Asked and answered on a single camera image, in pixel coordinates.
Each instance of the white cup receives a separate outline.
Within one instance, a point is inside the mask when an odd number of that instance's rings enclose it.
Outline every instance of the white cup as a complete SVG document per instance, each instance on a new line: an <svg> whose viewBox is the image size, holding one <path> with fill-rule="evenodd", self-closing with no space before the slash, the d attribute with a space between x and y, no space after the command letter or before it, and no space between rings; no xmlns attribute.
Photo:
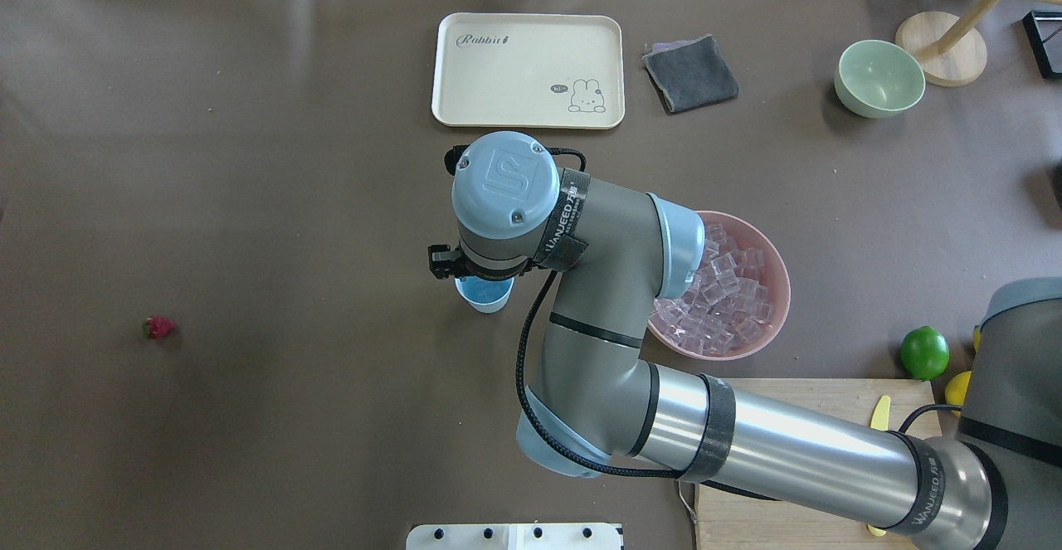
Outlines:
<svg viewBox="0 0 1062 550"><path fill-rule="evenodd" d="M513 279L501 281L483 280L475 275L466 275L464 278L453 280L458 288L458 293L468 302L476 311L484 314L493 314L506 307L509 300L509 293L513 290Z"/></svg>

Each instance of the rabbit illustration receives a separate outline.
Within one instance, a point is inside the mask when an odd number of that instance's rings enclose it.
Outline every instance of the rabbit illustration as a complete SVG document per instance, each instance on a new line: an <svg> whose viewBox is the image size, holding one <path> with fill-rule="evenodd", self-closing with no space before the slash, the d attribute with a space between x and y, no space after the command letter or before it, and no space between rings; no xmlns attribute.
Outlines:
<svg viewBox="0 0 1062 550"><path fill-rule="evenodd" d="M576 79L568 111L604 111L604 96L597 79Z"/></svg>

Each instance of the lemon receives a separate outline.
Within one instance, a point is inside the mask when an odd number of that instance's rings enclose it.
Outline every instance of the lemon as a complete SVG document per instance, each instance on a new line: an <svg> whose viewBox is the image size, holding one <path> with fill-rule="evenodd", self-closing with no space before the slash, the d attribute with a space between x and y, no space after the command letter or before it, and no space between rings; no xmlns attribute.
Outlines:
<svg viewBox="0 0 1062 550"><path fill-rule="evenodd" d="M944 386L944 400L948 403L962 406L966 401L966 389L970 388L970 375L973 372L963 372L952 378L952 381Z"/></svg>

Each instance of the black strap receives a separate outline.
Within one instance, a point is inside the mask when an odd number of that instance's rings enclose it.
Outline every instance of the black strap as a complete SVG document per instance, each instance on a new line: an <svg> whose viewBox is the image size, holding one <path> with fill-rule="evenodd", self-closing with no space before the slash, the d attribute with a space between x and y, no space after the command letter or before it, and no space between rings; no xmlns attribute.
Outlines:
<svg viewBox="0 0 1062 550"><path fill-rule="evenodd" d="M989 515L989 527L984 529L980 542L974 546L974 550L995 550L1003 539L1003 532L1007 528L1007 485L1003 481L999 468L987 452L970 443L962 443L974 453L974 457L981 462L984 475L989 479L989 489L992 493L992 513Z"/></svg>
<svg viewBox="0 0 1062 550"><path fill-rule="evenodd" d="M1062 467L1062 446L1011 432L970 417L959 417L958 429L959 432L972 439L986 441L1029 459Z"/></svg>
<svg viewBox="0 0 1062 550"><path fill-rule="evenodd" d="M661 369L655 363L646 362L649 365L649 407L646 409L646 418L641 422L641 431L638 432L638 440L631 447L628 457L637 457L645 448L646 441L649 440L649 432L653 429L653 419L656 418L656 407L661 400Z"/></svg>
<svg viewBox="0 0 1062 550"><path fill-rule="evenodd" d="M737 420L737 401L734 389L717 377L699 374L708 394L708 417L704 422L701 445L693 461L686 467L681 480L702 483L719 472L730 457L734 441L734 424Z"/></svg>
<svg viewBox="0 0 1062 550"><path fill-rule="evenodd" d="M944 464L937 453L937 449L925 442L908 436L901 432L889 430L889 433L898 437L914 458L914 471L918 481L918 493L914 494L914 502L911 510L904 515L894 526L880 528L886 531L906 535L908 537L924 531L929 523L940 513L941 504L944 503Z"/></svg>
<svg viewBox="0 0 1062 550"><path fill-rule="evenodd" d="M582 217L590 176L576 169L561 172L561 194L556 196L553 211L546 220L546 230L532 261L551 271L569 271L586 252L588 244L575 237L579 218Z"/></svg>
<svg viewBox="0 0 1062 550"><path fill-rule="evenodd" d="M578 320L572 320L569 316L561 315L558 312L549 314L549 322L558 324L558 326L563 326L568 330L575 330L580 334L592 336L595 339L600 339L609 343L617 343L617 345L632 347L635 349L641 348L641 339L635 339L634 336L620 334L619 332L605 330L604 328L594 326L594 324L579 322Z"/></svg>

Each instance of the wooden cutting board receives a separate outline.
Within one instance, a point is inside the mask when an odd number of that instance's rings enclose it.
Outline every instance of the wooden cutting board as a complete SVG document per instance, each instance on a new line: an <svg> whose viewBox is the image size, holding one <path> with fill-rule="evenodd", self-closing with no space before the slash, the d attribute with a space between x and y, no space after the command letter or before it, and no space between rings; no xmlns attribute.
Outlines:
<svg viewBox="0 0 1062 550"><path fill-rule="evenodd" d="M932 403L928 382L914 380L735 379L735 389L775 398L835 417L870 424L880 395L892 397L889 428L896 429L914 409ZM909 432L939 436L936 415L924 415ZM697 486L699 550L913 550L906 537L875 537L863 523L788 502L752 500Z"/></svg>

